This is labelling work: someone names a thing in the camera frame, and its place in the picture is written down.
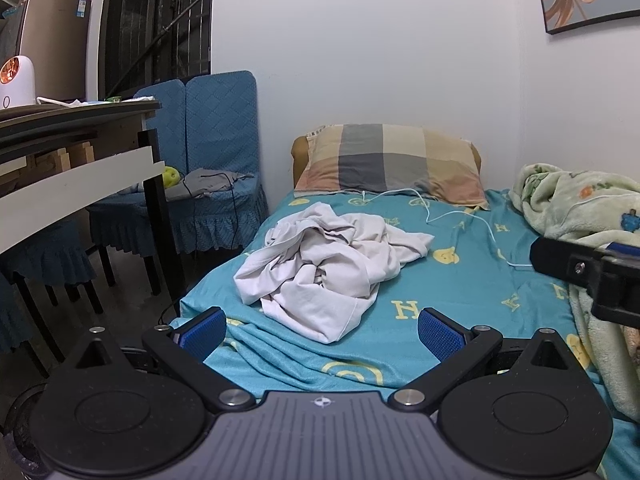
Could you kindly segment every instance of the teal bed sheet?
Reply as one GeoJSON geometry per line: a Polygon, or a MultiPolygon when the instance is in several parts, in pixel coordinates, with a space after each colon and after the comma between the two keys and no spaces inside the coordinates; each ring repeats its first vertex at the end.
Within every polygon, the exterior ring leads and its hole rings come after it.
{"type": "MultiPolygon", "coordinates": [[[[260,398],[266,390],[392,391],[435,366],[437,359],[420,343],[417,317],[433,307],[466,327],[487,324],[505,337],[530,337],[540,327],[556,329],[610,404],[599,375],[577,337],[563,282],[534,272],[529,248],[537,235],[511,206],[505,191],[487,192],[491,211],[454,207],[427,200],[430,218],[416,196],[334,194],[286,197],[261,226],[242,255],[212,270],[182,300],[178,326],[210,306],[226,313],[224,343],[206,364],[260,398]],[[264,235],[276,222],[315,202],[325,202],[338,215],[376,214],[407,232],[434,235],[427,257],[407,264],[395,279],[382,283],[376,303],[359,327],[338,342],[324,345],[267,318],[260,304],[242,304],[233,275],[252,251],[263,247],[264,235]]],[[[614,414],[614,437],[598,471],[603,478],[640,478],[640,431],[614,414]]]]}

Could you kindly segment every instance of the window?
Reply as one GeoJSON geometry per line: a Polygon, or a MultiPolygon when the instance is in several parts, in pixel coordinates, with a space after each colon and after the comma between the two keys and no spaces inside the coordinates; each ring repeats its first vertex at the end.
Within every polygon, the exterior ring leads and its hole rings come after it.
{"type": "Polygon", "coordinates": [[[173,78],[210,72],[211,0],[200,0],[127,73],[146,46],[195,0],[104,0],[98,92],[125,97],[173,78]]]}

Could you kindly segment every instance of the desk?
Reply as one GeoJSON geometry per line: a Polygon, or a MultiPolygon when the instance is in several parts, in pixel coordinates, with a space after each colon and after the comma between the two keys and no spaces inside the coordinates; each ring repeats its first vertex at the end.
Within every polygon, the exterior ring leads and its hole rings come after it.
{"type": "Polygon", "coordinates": [[[25,156],[86,140],[95,157],[0,198],[0,253],[93,202],[143,182],[158,259],[178,312],[177,300],[186,293],[184,269],[164,197],[158,138],[155,130],[146,128],[146,119],[159,107],[158,101],[145,100],[0,112],[0,168],[5,171],[20,166],[25,156]]]}

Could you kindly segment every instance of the gray cloth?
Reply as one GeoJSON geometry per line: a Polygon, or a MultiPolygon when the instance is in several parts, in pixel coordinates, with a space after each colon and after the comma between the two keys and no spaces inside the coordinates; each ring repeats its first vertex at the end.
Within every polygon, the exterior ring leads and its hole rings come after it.
{"type": "Polygon", "coordinates": [[[185,198],[200,198],[211,196],[216,191],[226,191],[236,180],[247,178],[250,174],[235,173],[234,171],[205,170],[198,168],[191,171],[178,184],[164,190],[168,202],[184,200],[185,198]]]}

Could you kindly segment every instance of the silver bolt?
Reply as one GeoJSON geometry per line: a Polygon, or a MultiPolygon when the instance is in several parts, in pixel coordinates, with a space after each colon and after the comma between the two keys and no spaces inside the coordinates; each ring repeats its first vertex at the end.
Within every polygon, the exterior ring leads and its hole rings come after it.
{"type": "Polygon", "coordinates": [[[419,390],[405,388],[394,393],[394,399],[405,406],[415,406],[424,400],[424,393],[419,390]]]}
{"type": "Polygon", "coordinates": [[[218,399],[222,404],[226,404],[227,406],[240,406],[248,402],[251,399],[251,395],[249,392],[240,390],[239,388],[231,388],[222,392],[218,396],[218,399]]]}

